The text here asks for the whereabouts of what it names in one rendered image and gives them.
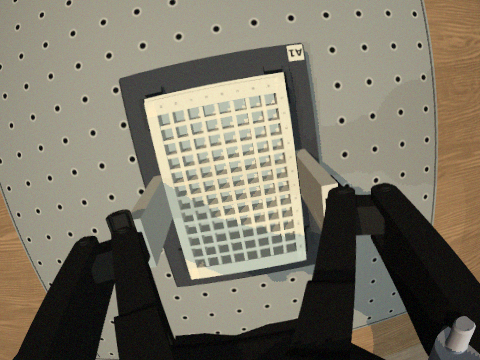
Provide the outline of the white well plate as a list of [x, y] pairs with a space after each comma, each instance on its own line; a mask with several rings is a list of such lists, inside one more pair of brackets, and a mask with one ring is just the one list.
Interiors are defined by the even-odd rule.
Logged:
[[283, 72], [144, 100], [191, 279], [306, 260]]

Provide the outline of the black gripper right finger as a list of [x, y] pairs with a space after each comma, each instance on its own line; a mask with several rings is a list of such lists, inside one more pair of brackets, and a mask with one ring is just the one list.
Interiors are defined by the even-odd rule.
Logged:
[[480, 283], [421, 212], [395, 185], [356, 195], [305, 149], [295, 156], [322, 232], [283, 360], [350, 360], [356, 235], [371, 235], [428, 360], [480, 360]]

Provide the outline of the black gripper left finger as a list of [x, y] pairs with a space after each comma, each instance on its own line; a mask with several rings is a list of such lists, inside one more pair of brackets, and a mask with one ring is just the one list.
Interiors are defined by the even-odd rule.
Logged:
[[114, 284], [119, 360], [176, 360], [150, 268], [158, 265], [172, 218], [162, 177], [154, 176], [132, 211], [106, 217], [110, 240], [78, 240], [13, 360], [96, 360]]

